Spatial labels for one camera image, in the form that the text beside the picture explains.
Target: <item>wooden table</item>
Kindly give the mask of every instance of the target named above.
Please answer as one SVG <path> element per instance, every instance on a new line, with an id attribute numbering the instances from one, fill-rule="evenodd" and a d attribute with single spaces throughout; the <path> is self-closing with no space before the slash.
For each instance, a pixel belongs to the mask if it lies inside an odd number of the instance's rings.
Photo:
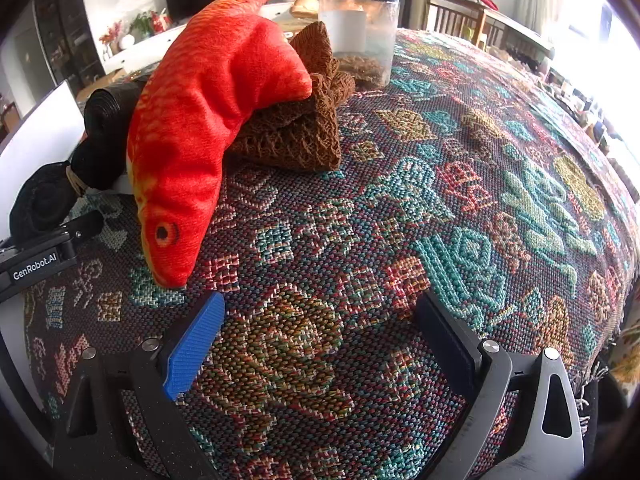
<path id="1" fill-rule="evenodd" d="M 113 72 L 108 73 L 106 76 L 101 77 L 97 81 L 91 83 L 89 86 L 79 91 L 78 95 L 76 96 L 76 102 L 78 103 L 85 102 L 89 97 L 91 97 L 91 94 L 94 93 L 95 90 L 99 88 L 104 88 L 105 86 L 115 83 L 119 79 L 124 78 L 124 76 L 126 75 L 127 75 L 127 72 L 123 68 L 119 70 L 114 70 Z"/>
<path id="2" fill-rule="evenodd" d="M 484 9 L 485 26 L 489 25 L 487 45 L 495 44 L 491 41 L 491 34 L 493 33 L 495 36 L 498 34 L 497 27 L 495 27 L 494 24 L 487 22 L 487 18 L 494 20 L 494 23 L 501 23 L 504 25 L 505 32 L 502 37 L 502 41 L 500 42 L 501 48 L 504 48 L 507 45 L 510 37 L 515 36 L 516 40 L 528 43 L 542 52 L 545 56 L 551 57 L 552 45 L 547 40 L 543 40 L 539 34 L 535 33 L 530 28 L 525 27 L 523 24 L 518 23 L 516 20 L 512 20 L 509 16 L 505 16 L 503 13 L 489 8 Z"/>
<path id="3" fill-rule="evenodd" d="M 20 114 L 15 103 L 10 103 L 0 114 L 0 122 L 8 134 L 13 133 L 20 124 Z"/>

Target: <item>white cabinet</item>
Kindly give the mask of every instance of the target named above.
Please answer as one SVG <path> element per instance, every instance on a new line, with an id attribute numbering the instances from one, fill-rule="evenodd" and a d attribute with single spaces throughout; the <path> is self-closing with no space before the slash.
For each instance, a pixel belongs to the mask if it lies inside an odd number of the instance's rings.
<path id="1" fill-rule="evenodd" d="M 267 20 L 275 20 L 279 15 L 287 12 L 292 5 L 293 2 L 263 5 L 258 11 L 258 14 L 263 18 L 267 18 Z"/>
<path id="2" fill-rule="evenodd" d="M 135 72 L 156 61 L 160 61 L 175 41 L 175 38 L 184 30 L 184 27 L 186 25 L 170 28 L 161 34 L 140 41 L 140 43 L 134 44 L 127 50 L 117 53 L 103 62 L 104 72 L 108 74 L 120 68 L 126 70 L 127 73 Z"/>

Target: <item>red plush fish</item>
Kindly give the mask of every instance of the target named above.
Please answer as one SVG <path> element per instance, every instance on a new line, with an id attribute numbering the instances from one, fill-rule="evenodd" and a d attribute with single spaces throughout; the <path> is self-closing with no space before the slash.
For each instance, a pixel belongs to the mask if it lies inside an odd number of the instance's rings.
<path id="1" fill-rule="evenodd" d="M 156 282 L 184 286 L 218 201 L 222 155 L 258 108 L 305 99 L 311 78 L 267 0 L 216 0 L 169 48 L 129 126 L 127 169 Z"/>

